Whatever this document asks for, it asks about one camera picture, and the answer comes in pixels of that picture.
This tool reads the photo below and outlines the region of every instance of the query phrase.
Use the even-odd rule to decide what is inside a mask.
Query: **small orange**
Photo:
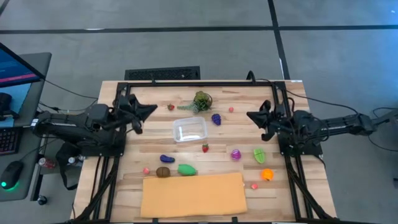
[[[261,172],[261,177],[264,180],[272,180],[274,178],[274,172],[271,169],[263,169]]]

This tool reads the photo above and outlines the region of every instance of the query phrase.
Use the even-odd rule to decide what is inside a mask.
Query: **gray floor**
[[[388,0],[274,0],[280,26],[398,24],[398,6]],[[0,29],[89,29],[178,26],[269,26],[266,0],[10,0]],[[291,79],[304,81],[308,96],[371,114],[398,106],[398,30],[282,31]],[[202,79],[281,79],[273,31],[122,34],[12,34],[0,41],[18,54],[51,52],[48,79],[96,96],[103,80],[122,80],[125,69],[199,65]],[[79,109],[89,100],[45,86],[42,101]],[[350,111],[310,102],[320,118]],[[389,126],[371,137],[396,149]],[[343,220],[396,223],[398,153],[367,138],[335,136],[323,145],[338,216]],[[0,203],[1,223],[52,223],[68,219],[74,192],[58,175],[44,178],[40,207],[27,200]]]

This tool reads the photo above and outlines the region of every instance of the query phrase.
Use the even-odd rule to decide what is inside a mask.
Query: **strawberry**
[[[167,109],[169,109],[169,111],[174,110],[175,106],[173,104],[169,104],[167,105]]]
[[[206,153],[207,151],[209,151],[209,144],[204,144],[201,146],[201,149],[204,153]]]

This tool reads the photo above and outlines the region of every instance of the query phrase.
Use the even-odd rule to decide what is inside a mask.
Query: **yellow cloth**
[[[142,218],[229,215],[247,210],[241,173],[144,179]]]

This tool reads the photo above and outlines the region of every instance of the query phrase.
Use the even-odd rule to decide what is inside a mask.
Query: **computer screen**
[[[0,87],[37,82],[44,76],[0,44]]]

